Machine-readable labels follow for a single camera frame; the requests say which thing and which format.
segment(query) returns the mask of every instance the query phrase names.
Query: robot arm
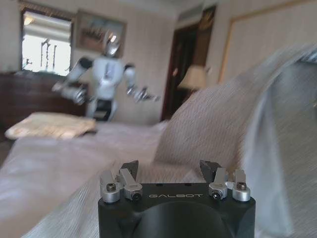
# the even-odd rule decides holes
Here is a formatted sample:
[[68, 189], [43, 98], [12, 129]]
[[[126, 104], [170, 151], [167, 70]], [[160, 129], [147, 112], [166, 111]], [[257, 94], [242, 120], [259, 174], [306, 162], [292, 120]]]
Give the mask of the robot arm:
[[127, 95], [132, 96], [135, 101], [138, 103], [140, 101], [158, 101], [159, 96], [154, 96], [148, 93], [147, 87], [143, 87], [142, 90], [138, 90], [135, 85], [135, 66], [133, 64], [127, 64], [124, 68], [123, 77], [127, 85]]
[[71, 87], [71, 83], [78, 81], [81, 75], [83, 75], [89, 68], [92, 67], [93, 62], [88, 58], [81, 58], [64, 82], [57, 82], [53, 88], [53, 92], [59, 93], [62, 97], [72, 100], [74, 103], [82, 105], [86, 101], [86, 90], [82, 87]]
[[93, 66], [93, 62], [88, 58], [81, 58], [67, 76], [66, 83], [77, 82], [89, 68]]

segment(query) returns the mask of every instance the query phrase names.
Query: picture frame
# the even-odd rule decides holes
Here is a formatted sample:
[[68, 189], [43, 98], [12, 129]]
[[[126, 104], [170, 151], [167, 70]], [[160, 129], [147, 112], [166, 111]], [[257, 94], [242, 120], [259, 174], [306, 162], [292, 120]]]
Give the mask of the picture frame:
[[116, 36], [116, 40], [120, 41], [120, 47], [115, 57], [123, 56], [126, 22], [79, 10], [76, 25], [77, 48], [103, 53], [104, 37], [108, 34], [108, 37]]

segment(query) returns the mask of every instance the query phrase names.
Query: metal screw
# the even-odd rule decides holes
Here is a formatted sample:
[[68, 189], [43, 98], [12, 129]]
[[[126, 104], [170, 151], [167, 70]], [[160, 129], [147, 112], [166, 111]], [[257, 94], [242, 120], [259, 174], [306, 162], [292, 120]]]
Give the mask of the metal screw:
[[214, 200], [220, 200], [221, 199], [221, 196], [222, 194], [219, 192], [219, 191], [213, 191], [211, 193], [211, 197], [214, 199]]
[[108, 183], [106, 189], [108, 192], [114, 192], [116, 190], [116, 186], [114, 183]]
[[238, 182], [237, 189], [244, 191], [247, 189], [247, 184], [245, 182]]
[[139, 201], [142, 198], [142, 195], [139, 191], [135, 191], [131, 194], [132, 201]]

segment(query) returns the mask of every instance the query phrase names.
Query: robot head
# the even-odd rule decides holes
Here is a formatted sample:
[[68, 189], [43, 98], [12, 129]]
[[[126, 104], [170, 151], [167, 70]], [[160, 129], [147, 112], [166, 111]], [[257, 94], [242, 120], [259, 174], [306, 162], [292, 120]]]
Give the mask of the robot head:
[[120, 39], [115, 32], [107, 32], [104, 37], [104, 55], [115, 57], [120, 47]]

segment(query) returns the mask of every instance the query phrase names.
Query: white bedsheet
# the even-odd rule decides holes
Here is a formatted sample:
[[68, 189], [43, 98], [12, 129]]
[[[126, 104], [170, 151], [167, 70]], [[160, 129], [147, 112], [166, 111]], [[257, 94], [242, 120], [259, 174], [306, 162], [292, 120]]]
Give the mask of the white bedsheet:
[[68, 141], [16, 141], [0, 170], [0, 237], [21, 237], [105, 167], [151, 162], [165, 126], [105, 123], [96, 135]]

